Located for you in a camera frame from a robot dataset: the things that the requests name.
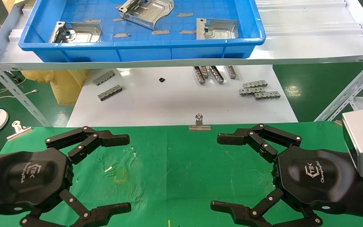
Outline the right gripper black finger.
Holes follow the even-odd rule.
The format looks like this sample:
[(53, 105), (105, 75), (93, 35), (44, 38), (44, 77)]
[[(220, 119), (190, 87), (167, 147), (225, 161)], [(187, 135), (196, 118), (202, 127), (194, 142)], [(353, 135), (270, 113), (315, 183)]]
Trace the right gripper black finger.
[(277, 224), (271, 224), (266, 221), (263, 217), (264, 214), (283, 197), (283, 191), (277, 188), (262, 199), (254, 208), (216, 200), (211, 202), (210, 208), (213, 211), (230, 214), (233, 222), (237, 225), (249, 227), (320, 227), (323, 225), (322, 219), (311, 208), (300, 208), (303, 218), (297, 220)]
[(276, 163), (278, 151), (269, 142), (286, 148), (299, 147), (302, 138), (269, 125), (258, 124), (252, 128), (238, 128), (232, 134), (218, 134), (216, 141), (221, 145), (249, 145), (267, 162)]

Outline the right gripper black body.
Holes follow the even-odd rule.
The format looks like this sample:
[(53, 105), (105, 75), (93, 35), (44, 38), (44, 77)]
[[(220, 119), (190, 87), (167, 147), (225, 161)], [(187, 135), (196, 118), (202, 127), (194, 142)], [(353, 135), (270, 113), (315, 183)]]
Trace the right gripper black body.
[(275, 182), (284, 193), (282, 200), (293, 210), (310, 208), (329, 214), (348, 210), (347, 194), (358, 177), (348, 153), (292, 146), (276, 160)]

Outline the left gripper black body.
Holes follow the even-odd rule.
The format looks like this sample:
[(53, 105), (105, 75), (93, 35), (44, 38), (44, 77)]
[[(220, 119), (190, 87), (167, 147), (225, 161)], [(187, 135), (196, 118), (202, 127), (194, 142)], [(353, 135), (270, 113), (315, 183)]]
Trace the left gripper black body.
[(0, 215), (39, 209), (49, 212), (72, 185), (69, 158), (55, 148), (0, 155)]

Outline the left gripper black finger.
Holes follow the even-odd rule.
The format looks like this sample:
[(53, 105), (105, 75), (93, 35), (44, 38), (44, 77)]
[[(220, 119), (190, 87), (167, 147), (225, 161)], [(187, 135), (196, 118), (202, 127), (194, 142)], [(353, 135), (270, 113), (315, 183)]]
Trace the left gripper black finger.
[(109, 130), (97, 131), (88, 126), (76, 128), (45, 140), (47, 148), (57, 150), (76, 144), (77, 147), (68, 153), (71, 164), (79, 164), (100, 146), (109, 148), (125, 146), (129, 143), (129, 135), (113, 135)]
[[(59, 197), (79, 216), (75, 223), (70, 225), (71, 227), (106, 226), (113, 215), (128, 213), (131, 211), (131, 204), (129, 202), (99, 206), (92, 210), (87, 210), (85, 206), (67, 189), (62, 190), (59, 193)], [(57, 223), (41, 220), (41, 214), (41, 209), (32, 210), (28, 215), (21, 219), (20, 225), (22, 227), (62, 227), (62, 225)]]

